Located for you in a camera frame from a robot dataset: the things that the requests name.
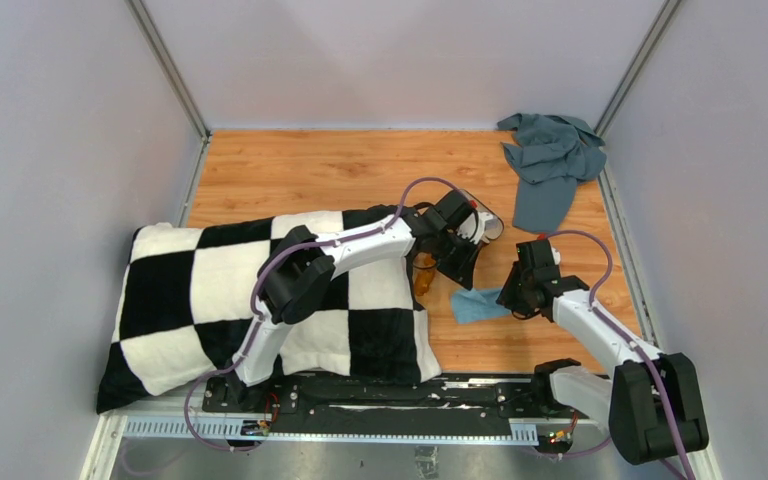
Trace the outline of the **orange sunglasses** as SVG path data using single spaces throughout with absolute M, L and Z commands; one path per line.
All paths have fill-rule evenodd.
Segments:
M 429 253 L 420 252 L 412 261 L 413 290 L 417 297 L 424 296 L 430 290 L 436 275 L 436 260 Z

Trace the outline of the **small blue cleaning cloth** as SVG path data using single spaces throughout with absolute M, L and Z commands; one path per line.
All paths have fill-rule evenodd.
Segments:
M 509 316 L 511 311 L 497 303 L 501 290 L 499 287 L 454 292 L 450 305 L 455 321 L 464 325 Z

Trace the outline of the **black glasses case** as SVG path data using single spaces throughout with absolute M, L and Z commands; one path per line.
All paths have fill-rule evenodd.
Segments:
M 469 201 L 474 212 L 461 224 L 458 234 L 476 244 L 489 244 L 497 240 L 504 232 L 502 219 L 467 190 L 461 189 L 460 192 Z

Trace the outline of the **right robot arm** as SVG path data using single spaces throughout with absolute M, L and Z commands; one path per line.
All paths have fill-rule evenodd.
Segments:
M 705 450 L 710 436 L 693 362 L 644 341 L 607 311 L 594 288 L 563 275 L 548 239 L 519 243 L 516 251 L 498 304 L 566 330 L 605 372 L 593 374 L 573 359 L 536 366 L 535 411 L 549 418 L 567 408 L 584 414 L 606 428 L 632 465 Z

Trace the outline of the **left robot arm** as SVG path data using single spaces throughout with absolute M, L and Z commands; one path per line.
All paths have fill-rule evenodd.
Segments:
M 423 211 L 399 204 L 379 221 L 336 233 L 291 229 L 256 277 L 253 322 L 222 371 L 228 400 L 243 413 L 264 405 L 263 382 L 272 376 L 281 347 L 293 326 L 320 307 L 334 278 L 376 261 L 412 260 L 424 253 L 433 270 L 471 289 L 480 251 L 503 230 L 501 219 L 462 189 Z

